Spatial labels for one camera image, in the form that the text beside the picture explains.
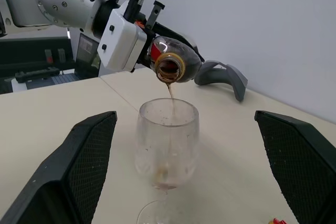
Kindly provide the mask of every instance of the glass base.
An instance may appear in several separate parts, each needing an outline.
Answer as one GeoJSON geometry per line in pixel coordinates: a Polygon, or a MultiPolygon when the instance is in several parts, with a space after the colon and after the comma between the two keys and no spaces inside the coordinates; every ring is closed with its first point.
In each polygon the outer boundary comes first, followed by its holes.
{"type": "Polygon", "coordinates": [[[200,224],[193,217],[166,200],[158,200],[142,208],[137,224],[200,224]]]}

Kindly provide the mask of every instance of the clear plastic glass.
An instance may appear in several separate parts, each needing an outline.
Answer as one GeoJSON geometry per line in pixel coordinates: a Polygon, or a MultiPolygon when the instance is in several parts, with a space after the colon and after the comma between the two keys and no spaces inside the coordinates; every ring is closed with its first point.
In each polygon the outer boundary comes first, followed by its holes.
{"type": "MultiPolygon", "coordinates": [[[[199,124],[198,110],[182,100],[156,99],[141,106],[135,166],[153,187],[167,191],[192,177],[198,159],[199,124]]],[[[162,212],[165,209],[172,209],[165,200],[148,204],[138,223],[172,224],[169,215],[173,213],[162,212]]]]}

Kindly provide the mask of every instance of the table surface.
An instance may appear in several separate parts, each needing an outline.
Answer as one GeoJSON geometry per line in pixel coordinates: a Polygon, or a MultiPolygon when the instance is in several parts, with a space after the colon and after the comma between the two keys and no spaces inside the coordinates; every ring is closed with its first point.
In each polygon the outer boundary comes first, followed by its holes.
{"type": "MultiPolygon", "coordinates": [[[[335,125],[251,91],[238,103],[224,85],[189,82],[173,85],[173,92],[200,112],[202,151],[192,180],[172,190],[169,199],[198,223],[265,224],[273,217],[297,223],[272,176],[254,113],[291,115],[312,123],[330,141],[335,125]]],[[[161,197],[134,168],[138,109],[168,96],[148,69],[0,95],[0,217],[73,125],[115,110],[109,169],[92,223],[135,224],[140,210],[161,197]]]]}

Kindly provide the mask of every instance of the robotic arm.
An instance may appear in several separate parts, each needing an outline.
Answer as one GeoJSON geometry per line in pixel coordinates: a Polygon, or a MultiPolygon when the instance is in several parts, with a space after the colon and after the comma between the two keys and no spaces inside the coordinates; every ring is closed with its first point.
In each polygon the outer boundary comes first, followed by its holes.
{"type": "Polygon", "coordinates": [[[157,35],[193,48],[183,36],[156,19],[164,5],[155,1],[148,19],[140,10],[144,0],[0,0],[0,37],[46,29],[51,25],[75,27],[100,39],[98,54],[108,69],[133,71],[136,63],[150,66],[148,49],[157,35]]]}

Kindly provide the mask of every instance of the glass stem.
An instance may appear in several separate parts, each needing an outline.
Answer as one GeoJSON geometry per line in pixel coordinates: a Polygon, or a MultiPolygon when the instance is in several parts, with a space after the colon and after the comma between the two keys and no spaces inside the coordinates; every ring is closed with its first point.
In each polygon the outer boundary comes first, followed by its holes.
{"type": "Polygon", "coordinates": [[[164,197],[159,200],[158,208],[156,209],[155,222],[157,224],[170,224],[169,213],[167,210],[168,191],[164,191],[164,197]]]}

